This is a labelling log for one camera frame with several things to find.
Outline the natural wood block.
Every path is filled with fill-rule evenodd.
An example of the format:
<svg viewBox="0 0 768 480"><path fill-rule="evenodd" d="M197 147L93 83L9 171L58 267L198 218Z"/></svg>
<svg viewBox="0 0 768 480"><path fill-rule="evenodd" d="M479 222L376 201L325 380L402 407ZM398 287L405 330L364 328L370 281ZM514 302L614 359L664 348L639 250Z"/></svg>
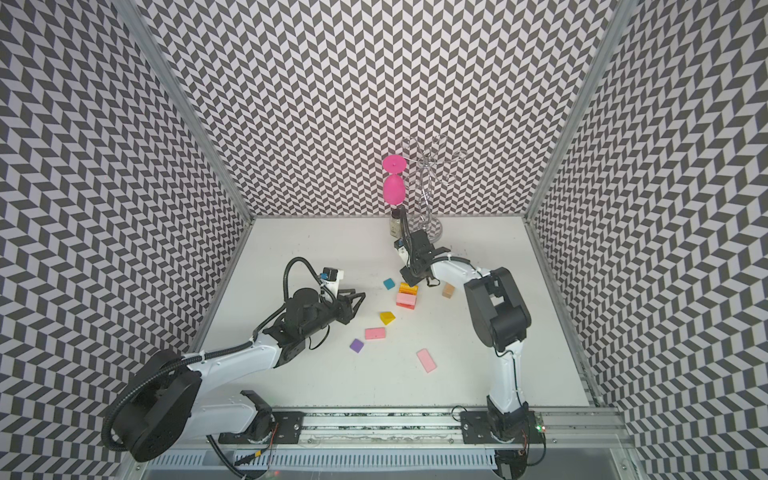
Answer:
<svg viewBox="0 0 768 480"><path fill-rule="evenodd" d="M445 298L450 299L450 298L453 297L454 293L455 293L455 287L453 285L449 284L449 283L446 283L444 285L444 288L443 288L443 291L442 291L442 295Z"/></svg>

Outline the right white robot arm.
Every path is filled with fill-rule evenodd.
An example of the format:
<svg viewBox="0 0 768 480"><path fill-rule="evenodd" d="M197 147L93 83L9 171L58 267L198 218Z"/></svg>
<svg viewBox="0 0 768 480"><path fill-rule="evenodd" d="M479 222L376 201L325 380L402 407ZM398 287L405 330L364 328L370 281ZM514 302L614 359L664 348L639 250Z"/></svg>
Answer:
<svg viewBox="0 0 768 480"><path fill-rule="evenodd" d="M435 247L424 230L406 231L395 242L400 270L411 286L436 280L464 289L470 319L480 342L493 352L487 421L495 439L520 441L530 407L522 391L521 357L530 312L511 272L475 267L470 260Z"/></svg>

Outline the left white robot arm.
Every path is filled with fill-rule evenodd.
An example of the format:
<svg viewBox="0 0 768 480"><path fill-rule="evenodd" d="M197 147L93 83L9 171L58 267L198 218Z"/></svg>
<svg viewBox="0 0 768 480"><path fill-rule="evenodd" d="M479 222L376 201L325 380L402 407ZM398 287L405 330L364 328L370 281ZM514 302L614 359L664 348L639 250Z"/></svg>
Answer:
<svg viewBox="0 0 768 480"><path fill-rule="evenodd" d="M365 298L354 289L332 293L326 287L302 288L239 345L191 355L160 351L105 411L103 446L147 462L180 440L221 435L249 443L270 440L277 422L272 407L255 391L243 390L220 404L205 403L203 397L247 375L289 363L316 332L333 322L349 324Z"/></svg>

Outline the orange wood block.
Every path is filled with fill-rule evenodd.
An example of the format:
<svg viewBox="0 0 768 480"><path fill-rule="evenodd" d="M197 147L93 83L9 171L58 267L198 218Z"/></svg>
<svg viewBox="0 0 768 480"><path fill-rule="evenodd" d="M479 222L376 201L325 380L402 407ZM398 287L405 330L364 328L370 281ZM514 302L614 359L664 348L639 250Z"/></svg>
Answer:
<svg viewBox="0 0 768 480"><path fill-rule="evenodd" d="M407 283L401 283L399 287L399 292L416 296L418 294L418 287L410 286Z"/></svg>

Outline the pink half-round wood block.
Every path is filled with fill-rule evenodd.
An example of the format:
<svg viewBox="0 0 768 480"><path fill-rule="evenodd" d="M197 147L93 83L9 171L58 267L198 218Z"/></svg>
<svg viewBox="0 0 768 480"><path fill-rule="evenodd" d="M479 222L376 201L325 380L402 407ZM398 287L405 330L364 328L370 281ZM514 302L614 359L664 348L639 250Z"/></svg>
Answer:
<svg viewBox="0 0 768 480"><path fill-rule="evenodd" d="M405 303L415 303L416 304L417 296L404 294L404 293L398 293L396 296L396 302L405 302Z"/></svg>

